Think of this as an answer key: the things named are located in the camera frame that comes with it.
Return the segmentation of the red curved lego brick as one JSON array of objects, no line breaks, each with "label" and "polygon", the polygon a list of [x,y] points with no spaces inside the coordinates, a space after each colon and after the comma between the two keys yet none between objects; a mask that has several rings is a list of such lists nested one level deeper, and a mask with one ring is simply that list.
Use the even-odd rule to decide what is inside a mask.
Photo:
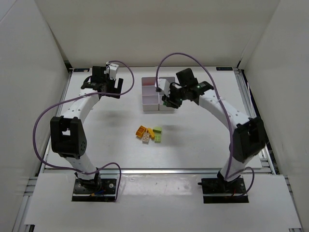
[{"label": "red curved lego brick", "polygon": [[155,85],[155,82],[153,82],[153,81],[142,82],[142,86],[154,86],[154,85]]}]

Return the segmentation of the orange lego brick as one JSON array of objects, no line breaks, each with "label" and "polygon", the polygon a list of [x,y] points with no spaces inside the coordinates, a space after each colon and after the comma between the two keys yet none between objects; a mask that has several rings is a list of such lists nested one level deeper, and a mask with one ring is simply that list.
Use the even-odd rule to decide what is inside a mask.
[{"label": "orange lego brick", "polygon": [[146,130],[147,130],[146,127],[140,126],[140,127],[138,128],[138,130],[136,131],[136,136],[137,136],[138,138],[142,138],[142,137],[143,137],[143,134],[146,132]]}]

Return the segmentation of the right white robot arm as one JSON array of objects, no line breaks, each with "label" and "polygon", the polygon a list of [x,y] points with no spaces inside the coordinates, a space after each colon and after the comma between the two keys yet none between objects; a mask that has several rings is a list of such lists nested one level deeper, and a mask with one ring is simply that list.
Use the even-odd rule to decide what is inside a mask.
[{"label": "right white robot arm", "polygon": [[178,109],[184,100],[194,102],[215,116],[229,131],[229,158],[217,178],[225,188],[239,178],[247,163],[266,146],[266,131],[260,117],[250,117],[220,97],[217,88],[199,82],[190,68],[179,71],[178,82],[159,78],[156,88],[166,107]]}]

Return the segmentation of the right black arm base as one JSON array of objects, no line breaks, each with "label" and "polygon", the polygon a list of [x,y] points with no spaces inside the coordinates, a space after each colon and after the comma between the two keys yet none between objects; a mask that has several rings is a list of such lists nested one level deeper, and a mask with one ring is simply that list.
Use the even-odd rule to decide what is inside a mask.
[{"label": "right black arm base", "polygon": [[238,177],[230,184],[218,177],[202,178],[198,185],[202,187],[204,204],[249,203],[242,177]]}]

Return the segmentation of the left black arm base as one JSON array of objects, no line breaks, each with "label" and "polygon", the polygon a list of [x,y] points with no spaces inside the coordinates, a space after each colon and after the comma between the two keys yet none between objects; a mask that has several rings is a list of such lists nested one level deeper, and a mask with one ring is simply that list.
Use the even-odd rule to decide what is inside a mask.
[{"label": "left black arm base", "polygon": [[76,178],[72,202],[115,202],[117,191],[116,178],[102,178],[97,187],[83,185],[80,179]]}]

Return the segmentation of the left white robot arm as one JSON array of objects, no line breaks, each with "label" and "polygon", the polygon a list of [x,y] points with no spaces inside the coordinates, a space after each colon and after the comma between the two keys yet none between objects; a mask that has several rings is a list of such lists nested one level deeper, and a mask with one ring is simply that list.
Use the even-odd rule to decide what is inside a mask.
[{"label": "left white robot arm", "polygon": [[74,100],[71,107],[61,116],[50,121],[52,151],[59,154],[76,169],[76,177],[81,185],[89,190],[98,190],[101,179],[97,168],[86,154],[87,139],[83,122],[100,100],[98,92],[112,93],[114,98],[120,98],[123,79],[115,86],[119,66],[108,63],[105,67],[94,66],[92,75],[86,78],[79,95],[82,98]]}]

